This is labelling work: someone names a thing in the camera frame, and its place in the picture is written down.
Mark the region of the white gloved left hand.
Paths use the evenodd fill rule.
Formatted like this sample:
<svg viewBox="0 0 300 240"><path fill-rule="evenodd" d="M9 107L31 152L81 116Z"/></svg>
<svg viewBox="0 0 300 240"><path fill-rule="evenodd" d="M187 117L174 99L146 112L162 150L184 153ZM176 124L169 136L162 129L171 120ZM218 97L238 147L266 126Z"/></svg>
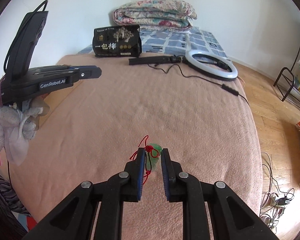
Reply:
<svg viewBox="0 0 300 240"><path fill-rule="evenodd" d="M40 98L30 102L24 112L9 106L0 106L0 152L15 165L25 160L29 141L34 139L39 128L38 120L49 112L49 106Z"/></svg>

